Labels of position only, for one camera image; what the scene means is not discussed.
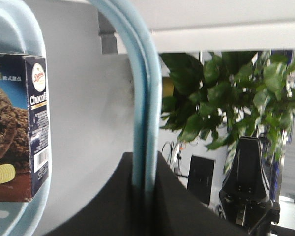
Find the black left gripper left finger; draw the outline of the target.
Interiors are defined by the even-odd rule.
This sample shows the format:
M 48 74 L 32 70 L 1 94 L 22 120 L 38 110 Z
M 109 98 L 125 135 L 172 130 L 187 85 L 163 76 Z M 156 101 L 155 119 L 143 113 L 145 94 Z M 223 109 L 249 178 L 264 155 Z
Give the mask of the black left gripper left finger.
M 132 156 L 125 152 L 99 193 L 48 236 L 132 235 Z

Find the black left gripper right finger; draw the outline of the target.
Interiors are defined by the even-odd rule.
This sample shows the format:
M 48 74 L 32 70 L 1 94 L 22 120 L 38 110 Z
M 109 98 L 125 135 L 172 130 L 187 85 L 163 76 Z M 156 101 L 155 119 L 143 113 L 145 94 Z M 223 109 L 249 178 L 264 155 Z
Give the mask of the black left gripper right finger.
M 181 184 L 158 152 L 152 235 L 246 236 L 248 233 L 204 206 Z

